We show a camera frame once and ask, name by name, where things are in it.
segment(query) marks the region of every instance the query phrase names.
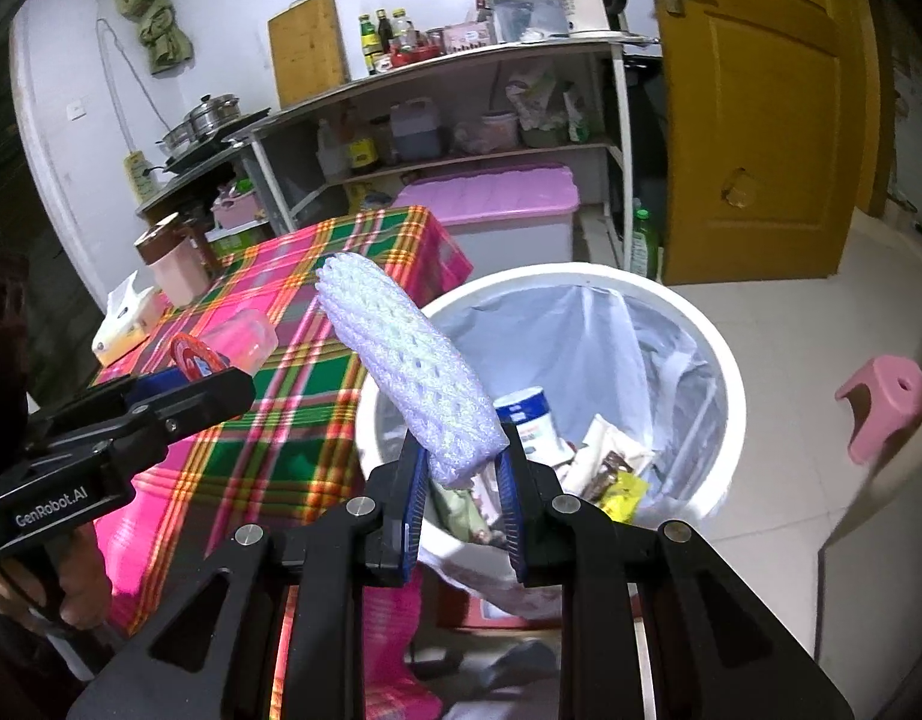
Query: stove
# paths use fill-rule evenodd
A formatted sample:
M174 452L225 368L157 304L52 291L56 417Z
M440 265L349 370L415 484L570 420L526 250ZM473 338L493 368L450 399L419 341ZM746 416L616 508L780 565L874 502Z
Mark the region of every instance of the stove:
M217 132L194 143L187 151L184 151L181 156L169 157L164 163L165 170L170 170L170 172L173 172L175 175L181 175L191 170L191 167L200 165L200 163L208 159L208 157L215 156L215 154L227 148L227 143L224 142L224 138L231 137L239 129L244 129L244 127L249 127L255 122L260 122L270 111L270 108L265 108L263 111L249 113L234 119L232 122L224 124Z

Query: green towel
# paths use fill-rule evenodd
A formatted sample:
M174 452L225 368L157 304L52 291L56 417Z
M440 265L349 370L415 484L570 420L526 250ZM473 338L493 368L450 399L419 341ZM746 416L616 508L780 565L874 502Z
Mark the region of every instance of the green towel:
M161 73L194 55L191 41L176 24L170 0L114 0L118 11L137 21L137 39L148 50L151 73Z

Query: wooden door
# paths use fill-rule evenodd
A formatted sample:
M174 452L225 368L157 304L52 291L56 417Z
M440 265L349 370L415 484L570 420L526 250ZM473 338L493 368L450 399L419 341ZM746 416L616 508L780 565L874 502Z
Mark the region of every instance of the wooden door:
M669 90L664 280L833 274L874 184L867 0L656 4Z

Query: brown jar lid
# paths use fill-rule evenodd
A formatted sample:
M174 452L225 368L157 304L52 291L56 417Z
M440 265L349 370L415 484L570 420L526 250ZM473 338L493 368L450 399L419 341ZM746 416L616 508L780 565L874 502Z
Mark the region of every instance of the brown jar lid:
M178 214L174 213L153 224L151 229L134 242L134 248L146 265L152 265L185 240L186 235L181 230Z

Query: light switch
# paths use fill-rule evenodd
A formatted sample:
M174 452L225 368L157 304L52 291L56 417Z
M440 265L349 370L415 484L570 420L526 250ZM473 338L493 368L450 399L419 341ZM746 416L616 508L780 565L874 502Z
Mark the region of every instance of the light switch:
M73 100L67 103L67 120L69 122L80 119L80 117L85 116L86 113L88 113L88 111L85 111L85 102L83 100Z

